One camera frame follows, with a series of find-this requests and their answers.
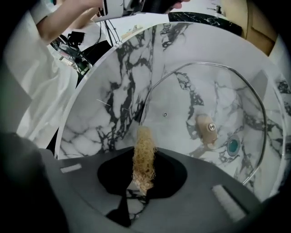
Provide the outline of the person's left hand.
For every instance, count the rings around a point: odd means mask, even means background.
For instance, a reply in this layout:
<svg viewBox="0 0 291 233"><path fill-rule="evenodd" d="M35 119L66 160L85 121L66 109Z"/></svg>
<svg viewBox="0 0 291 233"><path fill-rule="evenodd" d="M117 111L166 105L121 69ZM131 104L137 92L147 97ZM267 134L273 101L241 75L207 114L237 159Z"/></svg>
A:
<svg viewBox="0 0 291 233"><path fill-rule="evenodd" d="M184 2L189 2L190 0L176 0L175 3L170 7L170 9L181 9Z"/></svg>

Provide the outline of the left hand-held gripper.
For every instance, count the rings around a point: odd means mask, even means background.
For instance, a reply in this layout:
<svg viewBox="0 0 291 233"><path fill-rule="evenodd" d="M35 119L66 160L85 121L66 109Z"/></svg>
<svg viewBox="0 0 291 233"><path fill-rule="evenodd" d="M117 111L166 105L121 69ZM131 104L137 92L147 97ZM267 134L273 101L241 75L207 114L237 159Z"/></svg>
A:
<svg viewBox="0 0 291 233"><path fill-rule="evenodd" d="M104 0L105 18L121 18L136 13L164 14L181 0Z"/></svg>

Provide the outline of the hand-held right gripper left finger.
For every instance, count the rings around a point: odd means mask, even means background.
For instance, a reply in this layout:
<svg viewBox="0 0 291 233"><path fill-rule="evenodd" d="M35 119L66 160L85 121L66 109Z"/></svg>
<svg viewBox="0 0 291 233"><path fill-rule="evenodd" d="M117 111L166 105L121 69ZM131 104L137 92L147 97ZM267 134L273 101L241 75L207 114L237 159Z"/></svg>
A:
<svg viewBox="0 0 291 233"><path fill-rule="evenodd" d="M121 197L106 217L117 224L129 227L136 215L136 189L132 182L133 149L104 162L98 169L99 182L109 194Z"/></svg>

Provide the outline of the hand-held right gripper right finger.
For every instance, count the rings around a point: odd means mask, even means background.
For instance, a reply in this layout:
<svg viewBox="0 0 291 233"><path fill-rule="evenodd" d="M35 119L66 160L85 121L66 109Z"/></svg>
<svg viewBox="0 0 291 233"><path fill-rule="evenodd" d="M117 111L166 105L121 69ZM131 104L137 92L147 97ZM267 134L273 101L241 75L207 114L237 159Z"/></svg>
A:
<svg viewBox="0 0 291 233"><path fill-rule="evenodd" d="M187 170L178 160L157 151L153 162L155 177L146 198L169 198L179 191L187 180Z"/></svg>

